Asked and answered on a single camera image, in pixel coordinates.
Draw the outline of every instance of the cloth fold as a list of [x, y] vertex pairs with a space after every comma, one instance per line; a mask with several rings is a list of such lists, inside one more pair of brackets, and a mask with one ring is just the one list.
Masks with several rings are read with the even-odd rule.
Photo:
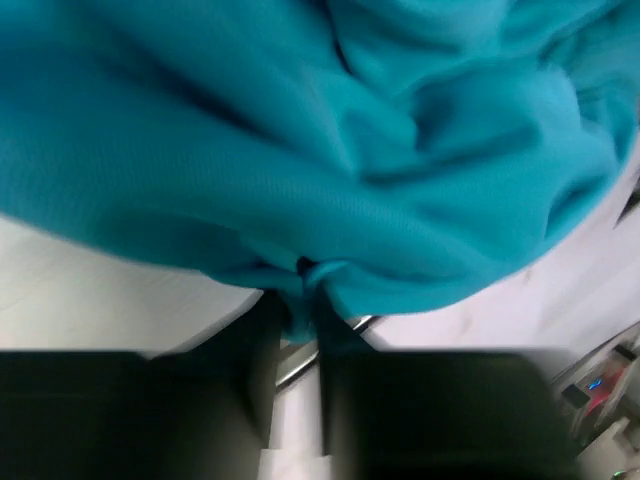
[[0, 211], [344, 317], [439, 308], [613, 185], [638, 32], [636, 0], [0, 0]]

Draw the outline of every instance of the blue light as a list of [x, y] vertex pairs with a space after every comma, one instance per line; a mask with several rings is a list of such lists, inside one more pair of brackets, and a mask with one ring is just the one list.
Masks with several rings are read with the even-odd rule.
[[602, 383], [602, 379], [599, 378], [598, 380], [594, 381], [593, 383], [591, 383], [591, 385], [589, 385], [589, 390], [593, 390], [594, 388], [600, 386], [600, 384]]

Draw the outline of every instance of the white surface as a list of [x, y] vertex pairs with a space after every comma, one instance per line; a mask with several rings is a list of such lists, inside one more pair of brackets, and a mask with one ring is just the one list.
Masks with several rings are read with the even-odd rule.
[[636, 466], [622, 438], [628, 424], [626, 418], [618, 420], [580, 453], [578, 462], [586, 480], [611, 480], [616, 472]]
[[[640, 210], [614, 227], [639, 166], [637, 149], [598, 209], [536, 264], [456, 305], [389, 317], [376, 334], [395, 347], [556, 345], [578, 358], [635, 323]], [[126, 263], [0, 219], [0, 348], [167, 349], [250, 296], [202, 275]], [[278, 472], [274, 478], [320, 478], [326, 466], [326, 459], [312, 460], [318, 428], [305, 423], [313, 421], [314, 391], [310, 376], [277, 402], [284, 450], [265, 457]]]

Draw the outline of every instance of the teal shirt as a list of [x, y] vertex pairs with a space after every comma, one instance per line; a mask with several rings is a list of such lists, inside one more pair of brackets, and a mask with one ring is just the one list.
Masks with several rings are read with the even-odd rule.
[[0, 211], [296, 312], [439, 308], [611, 188], [639, 32], [636, 0], [0, 0]]

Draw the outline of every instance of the teal fabric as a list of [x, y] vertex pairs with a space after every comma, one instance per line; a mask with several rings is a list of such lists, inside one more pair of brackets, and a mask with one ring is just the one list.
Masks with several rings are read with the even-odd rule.
[[639, 32], [637, 0], [0, 0], [0, 210], [343, 316], [439, 308], [615, 182]]

